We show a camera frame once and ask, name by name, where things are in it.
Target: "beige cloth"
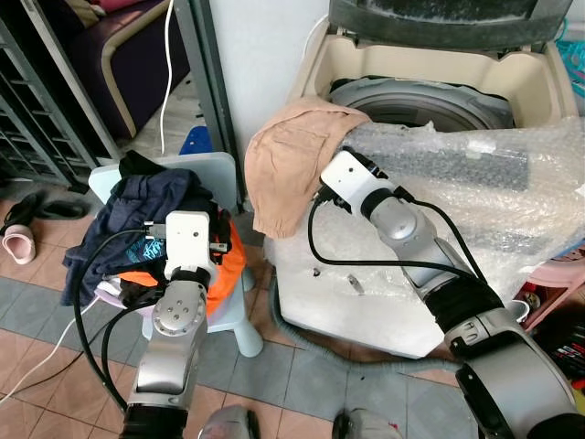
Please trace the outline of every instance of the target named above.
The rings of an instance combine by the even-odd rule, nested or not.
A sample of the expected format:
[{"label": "beige cloth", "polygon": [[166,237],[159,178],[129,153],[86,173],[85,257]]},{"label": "beige cloth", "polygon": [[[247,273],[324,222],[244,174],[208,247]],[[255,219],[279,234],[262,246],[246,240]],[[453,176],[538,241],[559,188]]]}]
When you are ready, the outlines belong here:
[{"label": "beige cloth", "polygon": [[271,238],[293,236],[319,176],[348,132],[369,122],[364,113],[311,96],[270,119],[250,141],[245,173],[254,229]]}]

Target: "tiled floor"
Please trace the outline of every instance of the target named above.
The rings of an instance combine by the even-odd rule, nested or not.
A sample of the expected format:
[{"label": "tiled floor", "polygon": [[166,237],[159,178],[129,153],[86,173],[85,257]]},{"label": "tiled floor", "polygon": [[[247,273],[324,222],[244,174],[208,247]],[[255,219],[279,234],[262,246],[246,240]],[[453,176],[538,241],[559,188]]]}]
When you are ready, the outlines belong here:
[{"label": "tiled floor", "polygon": [[[0,201],[0,218],[10,205]],[[65,276],[60,263],[65,249],[80,242],[89,223],[90,218],[68,223],[39,221],[34,226],[39,256],[26,267],[16,266],[0,252],[0,395],[9,392],[53,349],[72,318],[71,309],[59,305]],[[364,376],[331,365],[281,334],[268,311],[271,270],[260,248],[248,245],[246,250],[256,277],[256,287],[246,294],[246,304],[265,346],[257,358],[247,359],[239,354],[232,333],[208,336],[185,438],[197,437],[212,412],[232,404],[242,404],[259,415],[266,439],[329,438],[335,414],[343,407],[358,406],[397,423],[405,438],[475,437],[475,424],[459,389],[429,381],[453,383],[452,374],[421,373],[426,380],[395,374]],[[114,313],[108,305],[97,304],[85,319],[88,333],[97,331]],[[139,316],[127,316],[111,342],[112,376],[124,396],[130,391],[146,346],[140,326]],[[71,331],[56,356],[24,385],[50,375],[77,355],[80,345],[75,333]],[[309,337],[352,359],[388,357],[330,337]],[[121,427],[122,415],[93,377],[85,358],[0,406],[0,439],[109,439],[117,437]]]}]

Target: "washing machine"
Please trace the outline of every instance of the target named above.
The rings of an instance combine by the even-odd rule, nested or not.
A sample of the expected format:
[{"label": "washing machine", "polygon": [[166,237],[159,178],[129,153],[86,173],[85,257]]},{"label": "washing machine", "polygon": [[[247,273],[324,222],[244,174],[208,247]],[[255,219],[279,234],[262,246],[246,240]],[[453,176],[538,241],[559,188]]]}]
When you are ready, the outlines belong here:
[{"label": "washing machine", "polygon": [[[555,38],[570,0],[332,0],[289,101],[316,95],[374,122],[437,131],[529,128],[577,116]],[[424,304],[336,294],[279,267],[283,317],[406,357],[442,333]]]}]

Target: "wall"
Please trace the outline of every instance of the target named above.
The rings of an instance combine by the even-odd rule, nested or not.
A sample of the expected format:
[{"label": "wall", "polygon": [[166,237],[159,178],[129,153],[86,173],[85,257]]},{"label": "wall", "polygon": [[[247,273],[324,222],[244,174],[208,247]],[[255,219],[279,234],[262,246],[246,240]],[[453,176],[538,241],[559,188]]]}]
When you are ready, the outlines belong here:
[{"label": "wall", "polygon": [[243,159],[251,137],[286,100],[304,41],[328,0],[210,2],[229,109]]}]

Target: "hose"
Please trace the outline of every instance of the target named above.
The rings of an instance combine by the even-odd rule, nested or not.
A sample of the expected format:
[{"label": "hose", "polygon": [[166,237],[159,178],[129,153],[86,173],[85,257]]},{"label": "hose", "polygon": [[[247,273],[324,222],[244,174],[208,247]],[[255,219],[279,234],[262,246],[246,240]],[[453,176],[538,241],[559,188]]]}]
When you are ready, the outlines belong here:
[{"label": "hose", "polygon": [[400,361],[376,361],[367,363],[346,359],[336,354],[333,350],[308,340],[301,334],[301,329],[299,327],[291,325],[284,320],[281,314],[278,285],[274,279],[272,279],[269,288],[269,305],[272,320],[276,324],[276,327],[278,327],[286,337],[290,338],[301,348],[319,354],[324,359],[345,370],[352,370],[357,373],[365,374],[388,372],[411,374],[431,369],[442,369],[455,372],[461,367],[461,364],[454,363],[448,359],[402,359]]}]

